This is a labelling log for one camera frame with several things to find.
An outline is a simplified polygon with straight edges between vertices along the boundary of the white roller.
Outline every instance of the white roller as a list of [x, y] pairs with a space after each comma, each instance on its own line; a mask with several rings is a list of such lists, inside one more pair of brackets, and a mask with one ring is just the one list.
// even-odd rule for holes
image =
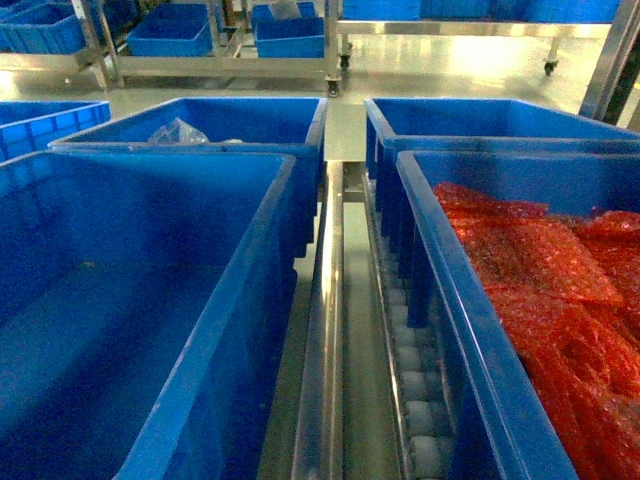
[[429, 400], [439, 400], [442, 398], [442, 377], [437, 372], [427, 372], [424, 374], [424, 381], [429, 392]]
[[416, 347], [398, 348], [397, 362], [401, 372], [419, 372], [422, 367], [420, 352]]
[[444, 478], [440, 449], [435, 438], [413, 437], [410, 449], [416, 478]]
[[416, 334], [413, 328], [404, 325], [394, 325], [392, 330], [393, 339], [398, 347], [415, 347]]
[[453, 457], [453, 448], [455, 443], [451, 437], [438, 438], [438, 446], [440, 447], [440, 457], [445, 465], [451, 463], [451, 457]]
[[436, 436], [450, 436], [452, 434], [451, 422], [449, 421], [449, 412], [446, 405], [443, 402], [429, 402], [429, 410], [431, 410]]
[[387, 288], [402, 288], [402, 282], [395, 273], [382, 272], [382, 281]]
[[435, 436], [433, 415], [427, 402], [407, 402], [406, 423], [410, 437]]
[[389, 316], [393, 325], [407, 326], [407, 317], [409, 316], [409, 308], [406, 305], [391, 305], [389, 308]]
[[407, 297], [401, 288], [389, 288], [387, 290], [390, 305], [406, 305]]
[[423, 347], [420, 349], [420, 361], [422, 362], [422, 369], [425, 372], [437, 372], [438, 371], [438, 353], [435, 348]]
[[416, 343], [418, 346], [433, 347], [436, 339], [430, 328], [416, 328]]
[[422, 372], [402, 372], [400, 384], [405, 402], [426, 401], [428, 398], [427, 384]]

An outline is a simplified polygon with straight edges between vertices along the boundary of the empty blue bin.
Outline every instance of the empty blue bin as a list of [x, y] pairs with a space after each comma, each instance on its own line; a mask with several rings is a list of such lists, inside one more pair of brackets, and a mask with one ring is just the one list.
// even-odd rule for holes
[[640, 211], [640, 157], [565, 153], [403, 152], [401, 258], [409, 258], [408, 323], [441, 339], [445, 398], [456, 431], [446, 478], [577, 480], [577, 475], [432, 188], [448, 181], [502, 200], [588, 215]]
[[[53, 142], [54, 149], [153, 152], [267, 152], [296, 157], [294, 181], [301, 239], [299, 255], [313, 240], [317, 187], [324, 168], [325, 98], [181, 98]], [[149, 138], [180, 118], [202, 131], [210, 143], [153, 145]]]
[[213, 42], [203, 4], [163, 4], [127, 37], [131, 54], [141, 57], [204, 57]]
[[68, 55], [86, 46], [73, 7], [46, 3], [25, 10], [0, 23], [15, 53]]
[[294, 161], [0, 166], [0, 477], [255, 478], [296, 281]]
[[110, 118], [109, 102], [0, 102], [0, 160], [45, 150]]
[[421, 0], [344, 0], [345, 20], [420, 20]]
[[640, 135], [518, 100], [374, 99], [367, 109], [367, 170], [376, 182], [382, 233], [396, 229], [402, 150], [633, 153]]
[[256, 25], [260, 58], [323, 58], [324, 19], [296, 18]]
[[420, 16], [429, 20], [486, 20], [491, 5], [491, 0], [422, 0]]
[[[316, 18], [318, 13], [313, 2], [298, 2], [302, 18]], [[269, 5], [255, 5], [251, 10], [251, 29], [255, 31], [258, 23], [275, 22]]]

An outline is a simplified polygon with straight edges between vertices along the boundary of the metal pole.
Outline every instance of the metal pole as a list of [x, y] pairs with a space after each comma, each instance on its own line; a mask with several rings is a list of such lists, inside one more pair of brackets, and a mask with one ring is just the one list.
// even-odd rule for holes
[[108, 91], [110, 86], [109, 70], [104, 61], [102, 48], [96, 33], [96, 27], [91, 17], [91, 8], [87, 0], [71, 0], [73, 10], [80, 22], [82, 34], [89, 50], [91, 50], [91, 61], [98, 64], [98, 68], [94, 70], [96, 80], [103, 90]]
[[640, 0], [622, 0], [587, 88], [580, 115], [603, 120], [640, 28]]
[[109, 28], [107, 17], [105, 17], [104, 15], [102, 2], [98, 2], [98, 18], [100, 20], [100, 25], [102, 25], [102, 32], [104, 34], [105, 41], [107, 42], [107, 49], [109, 50], [109, 56], [111, 57], [111, 62], [113, 63], [113, 70], [116, 76], [116, 81], [118, 82], [118, 86], [120, 88], [123, 88], [124, 78], [122, 77], [122, 73], [120, 72], [120, 68], [118, 67], [118, 51], [116, 50], [116, 46], [113, 43], [111, 29]]
[[343, 479], [343, 164], [326, 165], [291, 480]]
[[338, 68], [338, 1], [324, 2], [324, 62], [330, 94], [331, 87], [337, 87], [338, 82], [342, 80]]

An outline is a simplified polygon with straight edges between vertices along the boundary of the metal shelf rack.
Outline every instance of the metal shelf rack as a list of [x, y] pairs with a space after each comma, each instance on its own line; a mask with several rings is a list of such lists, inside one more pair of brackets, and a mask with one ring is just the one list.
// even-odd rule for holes
[[120, 77], [265, 77], [305, 78], [326, 80], [329, 96], [339, 94], [342, 80], [337, 66], [338, 48], [335, 33], [337, 0], [325, 1], [325, 56], [324, 58], [244, 58], [249, 31], [247, 1], [242, 2], [241, 22], [227, 27], [233, 35], [223, 44], [213, 12], [222, 11], [221, 0], [209, 0], [209, 25], [214, 43], [208, 57], [134, 57], [126, 47], [117, 53], [117, 70]]

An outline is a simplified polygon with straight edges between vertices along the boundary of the metal leg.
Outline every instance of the metal leg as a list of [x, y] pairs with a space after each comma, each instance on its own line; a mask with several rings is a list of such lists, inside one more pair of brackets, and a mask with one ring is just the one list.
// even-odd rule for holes
[[89, 3], [87, 0], [71, 0], [71, 4], [73, 5], [76, 17], [80, 22], [80, 27], [82, 28], [82, 33], [87, 47], [92, 52], [92, 61], [94, 62], [92, 66], [95, 67], [97, 64], [97, 68], [93, 70], [96, 76], [96, 81], [104, 91], [107, 91], [110, 84], [109, 70], [107, 69], [107, 64], [104, 61], [102, 47], [100, 46], [98, 34], [96, 33], [96, 28], [91, 17], [91, 8], [89, 7]]
[[341, 37], [342, 41], [340, 42], [340, 68], [342, 70], [348, 70], [349, 60], [351, 59], [352, 44], [349, 43], [348, 33], [343, 33]]
[[[616, 108], [615, 112], [607, 114], [612, 99], [616, 91], [625, 90], [628, 95], [628, 88], [620, 88], [621, 78], [626, 80], [625, 85], [631, 84], [635, 78], [633, 75], [626, 74], [623, 77], [623, 71], [626, 66], [633, 67], [633, 52], [638, 47], [638, 29], [640, 28], [640, 0], [622, 0], [613, 20], [609, 35], [602, 48], [602, 53], [598, 59], [596, 69], [591, 78], [591, 83], [587, 88], [580, 115], [593, 118], [595, 120], [605, 120], [608, 123], [617, 123], [619, 112], [621, 109]], [[622, 98], [615, 103], [618, 105], [622, 102]]]
[[116, 77], [116, 82], [118, 84], [118, 87], [124, 88], [124, 77], [122, 76], [120, 68], [118, 67], [118, 52], [116, 50], [115, 44], [113, 43], [111, 29], [109, 28], [109, 22], [107, 22], [107, 17], [105, 17], [104, 15], [102, 2], [98, 2], [98, 18], [100, 19], [100, 25], [102, 26], [102, 32], [104, 34], [105, 41], [107, 42], [109, 56], [111, 57], [111, 62], [113, 63], [113, 71]]
[[335, 98], [340, 95], [342, 75], [338, 69], [338, 0], [324, 2], [324, 71], [327, 81], [327, 93]]
[[553, 71], [558, 66], [558, 50], [560, 49], [560, 38], [556, 37], [551, 41], [551, 49], [547, 55], [547, 59], [544, 64], [544, 73], [547, 77], [550, 77]]

